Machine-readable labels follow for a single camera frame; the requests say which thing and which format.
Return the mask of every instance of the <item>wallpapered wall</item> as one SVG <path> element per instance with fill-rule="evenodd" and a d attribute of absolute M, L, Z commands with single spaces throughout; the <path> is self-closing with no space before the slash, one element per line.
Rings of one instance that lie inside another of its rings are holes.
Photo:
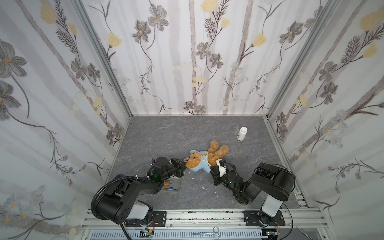
<path fill-rule="evenodd" d="M 266 113 L 326 1 L 83 0 L 134 114 Z"/>
<path fill-rule="evenodd" d="M 270 119 L 338 240 L 384 233 L 383 66 L 383 1 L 344 0 Z"/>
<path fill-rule="evenodd" d="M 69 1 L 0 4 L 0 232 L 79 239 L 123 107 Z"/>

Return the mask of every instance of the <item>black mounting plate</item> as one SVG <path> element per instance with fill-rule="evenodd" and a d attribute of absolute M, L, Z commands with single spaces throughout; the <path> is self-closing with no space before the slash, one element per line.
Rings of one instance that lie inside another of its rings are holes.
<path fill-rule="evenodd" d="M 153 211 L 153 218 L 155 219 L 155 227 L 166 226 L 166 220 L 167 220 L 166 211 Z M 124 224 L 126 227 L 143 227 L 140 221 L 137 219 L 130 219 L 129 221 L 124 222 Z"/>
<path fill-rule="evenodd" d="M 261 224 L 257 218 L 258 213 L 259 211 L 244 211 L 244 221 L 247 227 L 261 227 Z M 277 211 L 276 216 L 274 216 L 273 219 L 279 224 L 279 226 L 285 226 L 285 221 L 281 211 Z M 269 226 L 276 226 L 276 222 L 271 222 Z"/>

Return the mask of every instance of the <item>teddy bear head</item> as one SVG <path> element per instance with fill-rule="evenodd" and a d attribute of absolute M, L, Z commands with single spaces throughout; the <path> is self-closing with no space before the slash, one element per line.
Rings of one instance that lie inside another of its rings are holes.
<path fill-rule="evenodd" d="M 185 166 L 191 169 L 191 168 L 197 167 L 197 165 L 199 165 L 201 160 L 202 160 L 201 154 L 198 152 L 193 152 L 189 157 L 184 159 L 184 162 L 187 162 Z"/>

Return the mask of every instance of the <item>gray tabletop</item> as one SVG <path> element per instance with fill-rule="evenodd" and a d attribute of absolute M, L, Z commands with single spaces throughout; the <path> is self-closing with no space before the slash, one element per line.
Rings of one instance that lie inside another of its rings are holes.
<path fill-rule="evenodd" d="M 233 132 L 236 125 L 248 129 L 243 141 L 237 140 Z M 224 159 L 236 165 L 244 181 L 261 162 L 281 164 L 262 117 L 133 117 L 111 179 L 119 173 L 144 176 L 153 157 L 184 159 L 191 149 L 206 151 L 211 140 L 217 140 L 220 146 L 228 145 L 229 153 Z M 252 204 L 239 204 L 230 190 L 213 184 L 210 173 L 186 169 L 179 191 L 161 190 L 137 199 L 154 209 L 243 209 L 260 208 L 265 197 L 266 193 L 261 192 Z M 286 205 L 299 207 L 294 194 Z"/>

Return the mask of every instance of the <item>brown teddy bear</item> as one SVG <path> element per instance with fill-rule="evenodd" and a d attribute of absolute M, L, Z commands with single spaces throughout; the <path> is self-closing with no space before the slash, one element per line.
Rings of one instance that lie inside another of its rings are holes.
<path fill-rule="evenodd" d="M 210 165 L 215 166 L 216 160 L 224 157 L 229 152 L 227 145 L 221 146 L 220 149 L 218 146 L 218 142 L 216 140 L 212 140 L 208 151 L 198 152 L 191 150 L 191 155 L 184 159 L 184 162 L 187 162 L 186 167 L 194 172 L 200 169 L 210 172 Z"/>

